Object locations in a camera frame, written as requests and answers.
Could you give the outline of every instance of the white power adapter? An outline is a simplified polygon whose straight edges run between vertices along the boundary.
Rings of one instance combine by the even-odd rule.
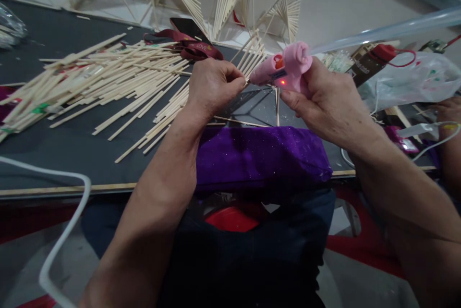
[[[397,135],[403,138],[416,136],[419,134],[424,134],[428,132],[432,132],[436,129],[437,123],[427,124],[427,123],[420,123],[417,125],[413,125],[411,127],[400,129],[397,131]]]

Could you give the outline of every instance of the white cable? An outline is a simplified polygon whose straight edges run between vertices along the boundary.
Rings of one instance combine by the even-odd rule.
[[[71,302],[51,281],[49,277],[49,270],[51,268],[51,265],[53,264],[54,259],[56,258],[57,253],[62,247],[62,244],[66,241],[67,237],[69,237],[69,234],[71,233],[72,229],[74,226],[77,224],[78,219],[80,215],[83,212],[83,209],[85,208],[85,205],[88,201],[88,198],[90,196],[90,191],[91,191],[91,181],[90,179],[82,175],[80,173],[73,173],[73,172],[66,172],[66,171],[56,171],[56,170],[49,170],[49,169],[42,169],[33,165],[25,164],[17,160],[13,159],[8,159],[5,157],[0,157],[0,161],[18,166],[20,168],[26,169],[26,170],[31,170],[31,171],[36,171],[36,172],[41,172],[41,173],[47,173],[51,175],[56,175],[56,176],[66,176],[66,177],[75,177],[79,178],[83,181],[85,185],[85,189],[83,191],[82,199],[80,200],[80,203],[77,206],[77,209],[75,210],[75,213],[73,214],[71,220],[67,224],[66,228],[62,232],[61,236],[57,240],[56,244],[54,245],[53,249],[50,251],[48,254],[42,269],[40,270],[40,275],[38,277],[38,282],[40,283],[40,286],[45,290],[60,306],[64,308],[75,308],[76,305]]]
[[[422,150],[416,157],[414,157],[412,160],[413,161],[416,161],[417,159],[421,158],[421,156],[423,154],[425,154],[428,150],[430,150],[431,148],[434,148],[438,145],[441,145],[443,144],[444,142],[447,142],[448,140],[451,140],[452,138],[454,138],[456,135],[459,134],[460,130],[461,130],[461,124],[459,124],[458,122],[453,122],[453,121],[446,121],[446,122],[437,122],[437,123],[433,123],[434,125],[441,125],[441,124],[456,124],[458,126],[458,128],[456,129],[456,131],[451,134],[449,137],[447,137],[446,139],[442,140],[442,141],[439,141],[437,142],[436,144],[433,144],[432,146],[429,146],[428,148],[425,148],[424,150]]]
[[[349,159],[346,158],[346,153],[345,153],[345,151],[344,151],[343,148],[341,148],[341,156],[342,156],[342,158],[344,159],[344,161],[345,161],[346,163],[348,163],[351,167],[355,168],[354,163],[353,163],[352,161],[350,161]]]

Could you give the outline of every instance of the green tape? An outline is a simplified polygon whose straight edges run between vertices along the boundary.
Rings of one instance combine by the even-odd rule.
[[[46,113],[45,109],[49,106],[49,104],[41,104],[39,107],[32,110],[32,113]]]

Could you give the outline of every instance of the maroon lanyard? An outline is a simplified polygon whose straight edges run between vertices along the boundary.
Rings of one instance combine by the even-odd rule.
[[[174,41],[178,41],[178,44],[173,45],[173,47],[176,49],[182,49],[181,57],[183,59],[193,61],[202,61],[206,58],[214,58],[220,61],[224,59],[222,53],[213,45],[204,43],[193,37],[188,36],[187,34],[172,29],[164,29],[156,34],[144,34],[144,41],[146,43],[151,42],[151,40],[148,39],[148,36],[168,37],[173,39]]]

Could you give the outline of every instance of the pile of wooden sticks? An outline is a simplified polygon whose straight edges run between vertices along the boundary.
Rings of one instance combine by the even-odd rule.
[[[93,132],[93,135],[97,135],[119,118],[133,113],[109,137],[109,140],[113,140],[135,119],[145,115],[179,82],[181,75],[191,74],[184,72],[189,62],[183,60],[177,51],[167,48],[175,43],[146,45],[140,41],[131,46],[119,43],[106,47],[122,36],[115,36],[61,60],[43,60],[52,63],[45,67],[44,72],[1,102],[4,105],[16,101],[17,105],[4,120],[0,140],[11,133],[21,132],[47,115],[49,120],[54,120],[78,106],[84,106],[50,126],[55,128],[96,106],[121,98],[133,98],[133,102],[98,125]],[[145,138],[149,140],[143,146],[162,132],[185,104],[189,94],[188,82],[185,81],[167,106],[157,113],[154,120],[156,125],[146,134]]]

